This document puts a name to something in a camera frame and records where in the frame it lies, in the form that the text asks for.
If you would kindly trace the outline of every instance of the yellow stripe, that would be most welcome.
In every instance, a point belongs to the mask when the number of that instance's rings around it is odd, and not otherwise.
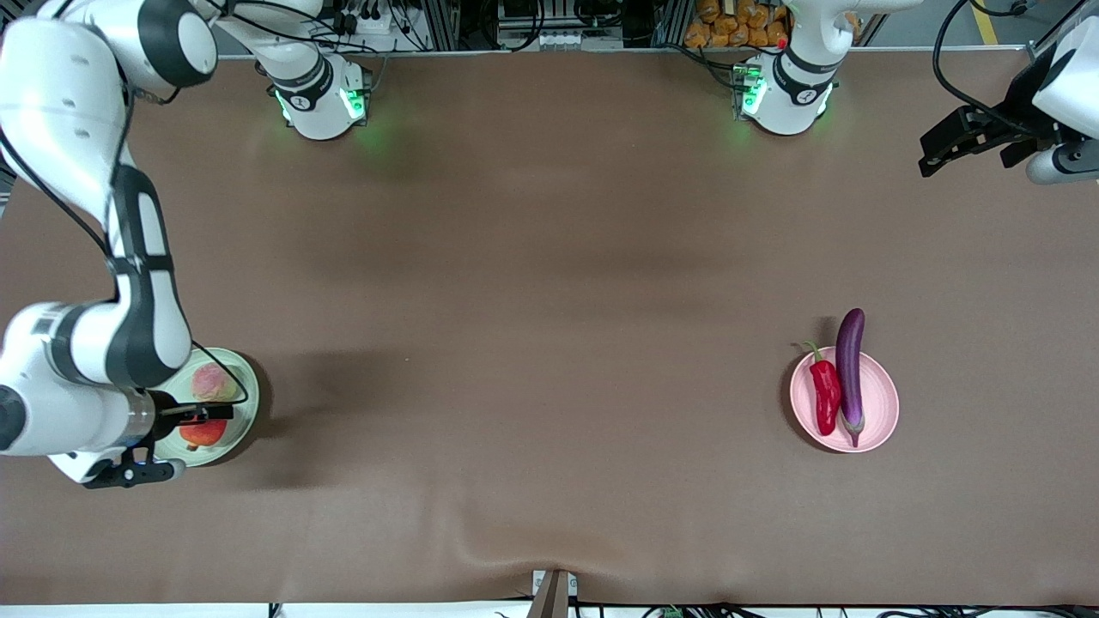
[[[975,0],[981,7],[985,5],[985,0]],[[969,7],[973,9],[973,18],[977,20],[977,30],[980,31],[980,40],[985,42],[985,45],[999,45],[999,40],[996,38],[996,31],[992,30],[992,20],[988,19],[988,15],[977,10],[976,7]]]

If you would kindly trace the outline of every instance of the eggplant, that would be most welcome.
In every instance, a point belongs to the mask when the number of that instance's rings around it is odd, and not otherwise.
[[[858,448],[858,434],[866,426],[863,415],[863,388],[859,384],[858,360],[863,345],[863,329],[866,313],[852,309],[840,324],[840,335],[835,341],[835,368],[840,373],[840,388],[843,391],[841,409],[843,427],[851,434],[851,445]]]

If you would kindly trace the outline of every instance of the pile of potatoes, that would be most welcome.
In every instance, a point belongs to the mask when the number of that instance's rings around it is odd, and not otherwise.
[[[786,7],[737,0],[736,14],[726,14],[719,0],[698,0],[698,19],[687,27],[687,47],[785,47],[793,15]]]

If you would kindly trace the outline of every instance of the pink plate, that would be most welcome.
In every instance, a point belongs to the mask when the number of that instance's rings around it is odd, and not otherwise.
[[[835,363],[835,347],[821,349],[821,355],[826,361]],[[900,400],[897,398],[897,387],[877,361],[862,353],[858,363],[858,375],[863,388],[863,415],[866,426],[858,435],[858,448],[851,445],[851,434],[843,427],[843,420],[837,418],[835,431],[830,435],[821,435],[817,427],[817,391],[813,389],[813,376],[809,366],[813,364],[813,355],[808,354],[798,363],[790,378],[790,404],[793,405],[793,416],[798,422],[821,444],[843,453],[865,453],[881,445],[897,429],[897,417],[900,416]]]

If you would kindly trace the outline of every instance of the brown table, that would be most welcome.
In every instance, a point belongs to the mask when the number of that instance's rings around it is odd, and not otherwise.
[[[950,54],[999,100],[1021,55]],[[509,597],[1099,603],[1099,208],[995,155],[922,179],[957,103],[929,56],[852,55],[768,136],[674,55],[396,59],[310,143],[251,63],[143,106],[199,341],[263,368],[232,461],[88,492],[0,461],[0,602]],[[109,293],[21,186],[0,318]],[[791,424],[792,343],[862,306],[901,394],[845,456]]]

